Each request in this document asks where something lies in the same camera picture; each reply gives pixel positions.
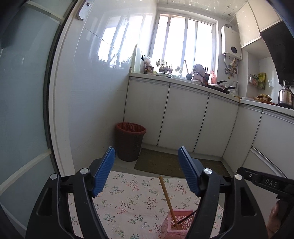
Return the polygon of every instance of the blue gripper pad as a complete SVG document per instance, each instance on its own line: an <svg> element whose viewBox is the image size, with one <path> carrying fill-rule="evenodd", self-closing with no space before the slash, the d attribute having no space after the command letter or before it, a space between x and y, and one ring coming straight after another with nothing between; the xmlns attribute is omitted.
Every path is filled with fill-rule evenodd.
<svg viewBox="0 0 294 239"><path fill-rule="evenodd" d="M96 197L102 192L110 170L114 164L115 150L109 147L101 159L94 160L89 169L93 177L92 197Z"/></svg>
<svg viewBox="0 0 294 239"><path fill-rule="evenodd" d="M178 150L178 160L184 172L190 191L199 197L201 190L198 183L199 177L204 168L203 165L199 160L192 159L183 146Z"/></svg>

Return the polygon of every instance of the wall cabinet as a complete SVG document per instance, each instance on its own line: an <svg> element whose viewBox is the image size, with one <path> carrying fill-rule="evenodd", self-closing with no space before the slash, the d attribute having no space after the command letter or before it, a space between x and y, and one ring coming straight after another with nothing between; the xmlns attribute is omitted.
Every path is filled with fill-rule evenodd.
<svg viewBox="0 0 294 239"><path fill-rule="evenodd" d="M265 157L263 157L253 148L249 151L243 167L283 177L283 175L273 165L271 165L271 163ZM276 199L277 195L260 188L249 181L246 182L258 203L265 223L267 223L270 211L278 201L278 199Z"/></svg>
<svg viewBox="0 0 294 239"><path fill-rule="evenodd" d="M193 152L208 101L208 93L171 84L158 146Z"/></svg>
<svg viewBox="0 0 294 239"><path fill-rule="evenodd" d="M249 0L248 3L260 31L264 31L281 21L273 7L266 0Z"/></svg>
<svg viewBox="0 0 294 239"><path fill-rule="evenodd" d="M247 46L261 38L258 25L248 2L236 13L236 18L241 47Z"/></svg>
<svg viewBox="0 0 294 239"><path fill-rule="evenodd" d="M232 133L238 103L209 95L194 153L222 157Z"/></svg>
<svg viewBox="0 0 294 239"><path fill-rule="evenodd" d="M144 126L146 144L157 145L168 89L166 82L130 78L124 122Z"/></svg>
<svg viewBox="0 0 294 239"><path fill-rule="evenodd" d="M242 166L257 132L262 109L240 106L228 146L223 155L234 173Z"/></svg>
<svg viewBox="0 0 294 239"><path fill-rule="evenodd" d="M263 111L253 146L294 179L294 120L281 114Z"/></svg>

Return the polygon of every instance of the frying pan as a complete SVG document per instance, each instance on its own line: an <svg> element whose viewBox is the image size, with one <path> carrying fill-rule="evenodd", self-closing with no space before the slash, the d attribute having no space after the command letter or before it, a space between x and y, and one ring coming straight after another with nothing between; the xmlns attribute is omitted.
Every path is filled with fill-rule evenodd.
<svg viewBox="0 0 294 239"><path fill-rule="evenodd" d="M218 81L216 84L209 84L206 87L228 94L230 89L236 89L235 86L224 87L220 83L227 82L226 80Z"/></svg>

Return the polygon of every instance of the range hood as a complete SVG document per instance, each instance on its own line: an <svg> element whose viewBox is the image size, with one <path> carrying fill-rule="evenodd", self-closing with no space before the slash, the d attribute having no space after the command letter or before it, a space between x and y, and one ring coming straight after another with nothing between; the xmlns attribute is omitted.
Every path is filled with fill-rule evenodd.
<svg viewBox="0 0 294 239"><path fill-rule="evenodd" d="M280 85L286 80L294 86L294 38L282 21L261 32L272 56Z"/></svg>

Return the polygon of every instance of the wooden stick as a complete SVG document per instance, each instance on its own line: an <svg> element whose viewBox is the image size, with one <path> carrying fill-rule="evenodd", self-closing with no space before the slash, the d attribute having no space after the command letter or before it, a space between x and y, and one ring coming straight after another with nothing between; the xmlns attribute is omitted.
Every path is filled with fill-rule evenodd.
<svg viewBox="0 0 294 239"><path fill-rule="evenodd" d="M169 197L168 197L168 194L167 194L167 191L166 191L166 187L165 187L163 178L161 176L159 176L159 180L160 180L160 184L162 186L162 190L163 190L164 196L166 198L167 205L168 205L169 210L171 212L171 216L173 217L173 221L175 223L175 226L176 226L177 230L181 230L180 227L179 227L179 225L178 225L178 223L177 223L177 219L176 219L175 213L173 212L173 207L171 206L171 201L169 200Z"/></svg>

